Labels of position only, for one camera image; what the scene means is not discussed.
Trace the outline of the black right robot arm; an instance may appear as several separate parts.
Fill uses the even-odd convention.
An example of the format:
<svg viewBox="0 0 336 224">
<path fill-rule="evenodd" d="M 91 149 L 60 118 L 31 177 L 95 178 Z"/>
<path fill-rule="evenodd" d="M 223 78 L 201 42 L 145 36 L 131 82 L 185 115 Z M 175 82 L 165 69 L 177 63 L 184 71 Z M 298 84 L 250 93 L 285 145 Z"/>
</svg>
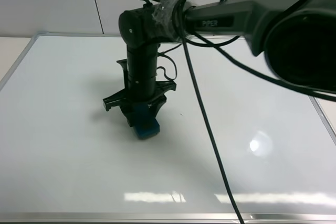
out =
<svg viewBox="0 0 336 224">
<path fill-rule="evenodd" d="M 118 106 L 135 126 L 154 119 L 175 90 L 170 78 L 156 81 L 162 43 L 223 50 L 205 35 L 243 37 L 254 56 L 264 54 L 274 74 L 251 74 L 315 98 L 335 100 L 335 0 L 141 0 L 141 8 L 119 16 L 119 32 L 127 46 L 123 90 L 103 100 L 106 110 Z"/>
</svg>

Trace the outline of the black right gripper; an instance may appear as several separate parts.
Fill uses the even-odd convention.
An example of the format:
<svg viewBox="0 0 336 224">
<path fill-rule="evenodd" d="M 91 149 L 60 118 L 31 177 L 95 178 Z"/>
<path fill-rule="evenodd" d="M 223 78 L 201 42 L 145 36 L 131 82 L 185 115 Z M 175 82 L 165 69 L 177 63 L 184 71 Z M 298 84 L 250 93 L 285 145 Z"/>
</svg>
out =
<svg viewBox="0 0 336 224">
<path fill-rule="evenodd" d="M 150 114 L 155 118 L 160 108 L 166 103 L 165 93 L 175 90 L 176 83 L 174 81 L 156 81 L 154 85 L 154 93 L 150 95 L 149 98 L 141 100 L 138 96 L 124 88 L 121 91 L 104 98 L 103 106 L 106 111 L 119 106 L 122 114 L 126 117 L 128 125 L 134 127 L 136 123 L 134 105 L 140 105 L 142 103 L 147 104 Z"/>
</svg>

